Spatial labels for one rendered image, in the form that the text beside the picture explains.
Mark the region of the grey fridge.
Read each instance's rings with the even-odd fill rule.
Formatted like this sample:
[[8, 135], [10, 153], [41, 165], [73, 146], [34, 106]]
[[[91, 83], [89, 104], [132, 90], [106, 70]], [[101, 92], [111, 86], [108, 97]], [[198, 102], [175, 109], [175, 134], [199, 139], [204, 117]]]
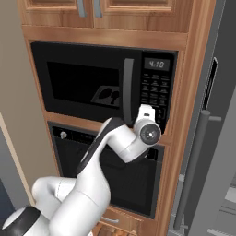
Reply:
[[[201, 111], [209, 121], [179, 230], [173, 228]], [[167, 236], [236, 236], [236, 0], [216, 0]], [[233, 136], [225, 126], [230, 124]]]

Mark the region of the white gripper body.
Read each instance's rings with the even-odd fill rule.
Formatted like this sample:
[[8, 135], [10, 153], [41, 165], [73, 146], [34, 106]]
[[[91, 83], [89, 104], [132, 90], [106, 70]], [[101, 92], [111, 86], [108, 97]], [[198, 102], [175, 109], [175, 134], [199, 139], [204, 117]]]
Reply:
[[141, 104], [139, 107], [139, 111], [141, 113], [154, 113], [155, 112], [152, 106], [148, 104]]

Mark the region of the wooden cupboard door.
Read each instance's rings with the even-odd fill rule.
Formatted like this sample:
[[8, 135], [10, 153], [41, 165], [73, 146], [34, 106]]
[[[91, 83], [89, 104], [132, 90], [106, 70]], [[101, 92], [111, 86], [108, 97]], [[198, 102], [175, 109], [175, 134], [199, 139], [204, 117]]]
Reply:
[[81, 18], [77, 0], [17, 0], [23, 25], [50, 27], [93, 27], [93, 0], [83, 0], [86, 18]]
[[94, 27], [107, 30], [187, 32], [194, 0], [100, 0], [102, 18]]

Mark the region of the wooden cabinet housing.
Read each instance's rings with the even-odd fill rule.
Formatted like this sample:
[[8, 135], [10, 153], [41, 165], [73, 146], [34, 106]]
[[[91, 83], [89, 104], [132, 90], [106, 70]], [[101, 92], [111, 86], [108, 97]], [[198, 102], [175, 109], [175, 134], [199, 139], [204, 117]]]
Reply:
[[164, 157], [156, 204], [155, 236], [167, 236], [183, 152], [195, 104], [216, 0], [194, 0], [188, 31], [160, 32], [23, 25], [27, 43], [38, 40], [172, 50], [178, 53], [170, 118], [160, 143]]

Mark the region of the black built-in oven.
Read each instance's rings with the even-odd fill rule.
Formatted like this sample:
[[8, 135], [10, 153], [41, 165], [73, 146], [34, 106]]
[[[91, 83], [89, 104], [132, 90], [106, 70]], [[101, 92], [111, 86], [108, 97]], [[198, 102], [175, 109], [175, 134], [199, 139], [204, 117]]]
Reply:
[[[60, 175], [76, 177], [76, 168], [97, 133], [63, 124], [48, 123]], [[61, 139], [61, 132], [67, 138]], [[139, 215], [155, 218], [164, 147], [156, 145], [137, 163], [125, 164], [106, 146], [100, 165], [111, 189], [111, 204]]]

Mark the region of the sweet potato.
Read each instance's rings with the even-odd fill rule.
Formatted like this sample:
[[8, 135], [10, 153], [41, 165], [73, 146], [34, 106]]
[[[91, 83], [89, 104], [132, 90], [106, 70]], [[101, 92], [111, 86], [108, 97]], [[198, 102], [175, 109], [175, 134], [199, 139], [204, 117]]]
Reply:
[[111, 93], [112, 93], [112, 90], [110, 88], [106, 88], [100, 93], [99, 98], [100, 99], [109, 98]]

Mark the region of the black microwave door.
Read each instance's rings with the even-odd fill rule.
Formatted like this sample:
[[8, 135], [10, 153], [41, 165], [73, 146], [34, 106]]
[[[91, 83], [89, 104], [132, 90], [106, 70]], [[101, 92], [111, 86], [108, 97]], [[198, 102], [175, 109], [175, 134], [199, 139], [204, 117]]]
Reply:
[[[35, 41], [31, 50], [45, 109], [99, 122], [110, 117], [124, 120], [124, 59], [133, 59], [131, 114], [134, 122], [139, 107], [139, 49]], [[118, 108], [100, 106], [91, 101], [100, 86], [119, 88]]]

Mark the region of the black microwave oven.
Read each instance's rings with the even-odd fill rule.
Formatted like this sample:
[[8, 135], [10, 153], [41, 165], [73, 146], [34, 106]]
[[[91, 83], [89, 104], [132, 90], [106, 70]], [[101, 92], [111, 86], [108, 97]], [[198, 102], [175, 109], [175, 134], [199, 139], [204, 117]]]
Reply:
[[147, 104], [166, 128], [176, 51], [54, 41], [30, 47], [48, 112], [98, 122], [120, 117], [133, 126]]

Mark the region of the wooden drawer front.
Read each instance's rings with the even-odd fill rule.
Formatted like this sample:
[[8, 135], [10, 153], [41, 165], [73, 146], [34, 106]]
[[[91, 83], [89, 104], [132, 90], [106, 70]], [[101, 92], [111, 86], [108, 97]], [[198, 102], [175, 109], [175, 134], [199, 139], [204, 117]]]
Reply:
[[121, 208], [109, 206], [105, 218], [119, 219], [118, 224], [100, 220], [92, 230], [94, 236], [155, 236], [157, 222]]

